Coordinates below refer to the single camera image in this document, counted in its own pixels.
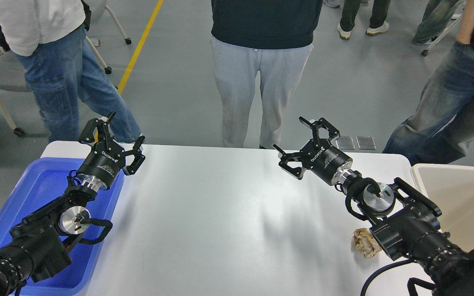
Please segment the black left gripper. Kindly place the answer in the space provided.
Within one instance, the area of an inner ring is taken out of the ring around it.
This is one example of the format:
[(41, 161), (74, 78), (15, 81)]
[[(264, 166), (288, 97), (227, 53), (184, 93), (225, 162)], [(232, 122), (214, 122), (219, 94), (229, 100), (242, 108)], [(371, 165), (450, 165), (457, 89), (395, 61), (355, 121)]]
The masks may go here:
[[(77, 178), (81, 181), (81, 185), (94, 191), (109, 190), (121, 171), (126, 176), (134, 175), (146, 159), (142, 154), (145, 135), (137, 138), (131, 150), (126, 150), (119, 143), (112, 141), (114, 136), (109, 126), (115, 115), (116, 112), (112, 111), (107, 117), (89, 120), (79, 136), (80, 143), (95, 143), (77, 170)], [(126, 165), (126, 157), (131, 155), (134, 160), (130, 165)]]

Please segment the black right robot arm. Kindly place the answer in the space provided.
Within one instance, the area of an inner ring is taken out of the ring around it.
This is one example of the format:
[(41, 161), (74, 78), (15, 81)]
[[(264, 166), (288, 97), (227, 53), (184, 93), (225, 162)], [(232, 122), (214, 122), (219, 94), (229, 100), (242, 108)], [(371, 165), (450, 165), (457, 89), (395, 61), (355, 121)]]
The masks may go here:
[(410, 278), (407, 289), (411, 296), (418, 294), (417, 286), (434, 296), (474, 296), (474, 250), (463, 251), (449, 241), (448, 232), (440, 232), (440, 208), (401, 178), (384, 184), (352, 170), (352, 158), (332, 144), (340, 137), (339, 130), (325, 118), (299, 120), (311, 129), (312, 138), (294, 153), (274, 145), (279, 151), (279, 166), (297, 179), (310, 170), (344, 193), (348, 212), (371, 223), (369, 232), (393, 260), (365, 281), (360, 294), (364, 296), (384, 271), (416, 263), (431, 282)]

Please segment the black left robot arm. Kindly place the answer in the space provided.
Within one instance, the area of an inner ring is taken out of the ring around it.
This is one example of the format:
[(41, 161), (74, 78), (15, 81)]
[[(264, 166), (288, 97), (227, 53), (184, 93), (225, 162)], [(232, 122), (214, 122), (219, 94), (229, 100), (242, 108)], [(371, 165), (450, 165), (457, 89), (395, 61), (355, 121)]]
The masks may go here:
[(111, 221), (93, 218), (86, 205), (99, 190), (110, 189), (121, 171), (133, 175), (145, 161), (144, 135), (131, 150), (111, 136), (109, 125), (115, 114), (85, 125), (79, 142), (91, 151), (77, 170), (68, 173), (64, 193), (10, 229), (11, 242), (0, 248), (0, 296), (19, 295), (28, 279), (54, 277), (72, 263), (69, 254), (77, 244), (98, 244), (109, 234)]

